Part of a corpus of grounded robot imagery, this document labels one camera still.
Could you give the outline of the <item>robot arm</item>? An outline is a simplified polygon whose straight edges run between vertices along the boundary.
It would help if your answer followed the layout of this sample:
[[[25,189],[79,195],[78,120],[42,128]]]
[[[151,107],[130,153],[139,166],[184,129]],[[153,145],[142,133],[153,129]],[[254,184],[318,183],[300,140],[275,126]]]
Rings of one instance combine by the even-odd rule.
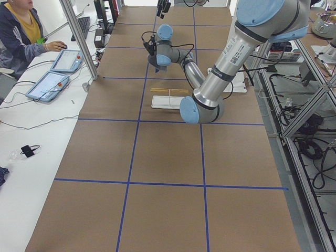
[[[214,122],[224,113],[223,91],[254,49],[266,42],[304,37],[308,30],[309,9],[310,1],[239,1],[234,32],[207,76],[199,70],[191,52],[172,46],[170,25],[161,25],[143,45],[149,53],[148,62],[158,71],[177,63],[192,86],[192,95],[180,102],[184,122]]]

